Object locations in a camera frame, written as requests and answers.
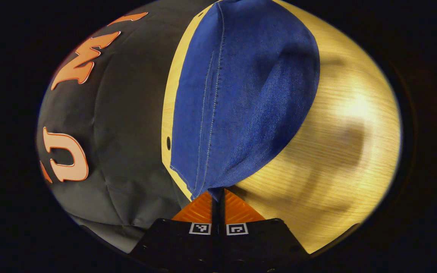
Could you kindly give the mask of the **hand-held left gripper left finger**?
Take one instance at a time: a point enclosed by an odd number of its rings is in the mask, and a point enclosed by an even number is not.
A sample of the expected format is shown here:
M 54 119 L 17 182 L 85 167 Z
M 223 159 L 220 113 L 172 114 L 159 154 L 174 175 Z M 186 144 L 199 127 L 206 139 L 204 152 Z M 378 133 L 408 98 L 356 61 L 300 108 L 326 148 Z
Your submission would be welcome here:
M 157 219 L 130 257 L 159 273 L 215 273 L 213 197 L 205 192 L 172 219 Z

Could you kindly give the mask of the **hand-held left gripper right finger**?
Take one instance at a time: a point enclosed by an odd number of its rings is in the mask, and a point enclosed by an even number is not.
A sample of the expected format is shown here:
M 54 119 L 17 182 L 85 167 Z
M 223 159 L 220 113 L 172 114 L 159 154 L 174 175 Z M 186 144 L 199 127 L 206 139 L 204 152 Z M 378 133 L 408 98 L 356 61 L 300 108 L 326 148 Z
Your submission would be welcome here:
M 226 189 L 218 202 L 220 273 L 288 273 L 310 259 L 282 219 L 266 220 Z

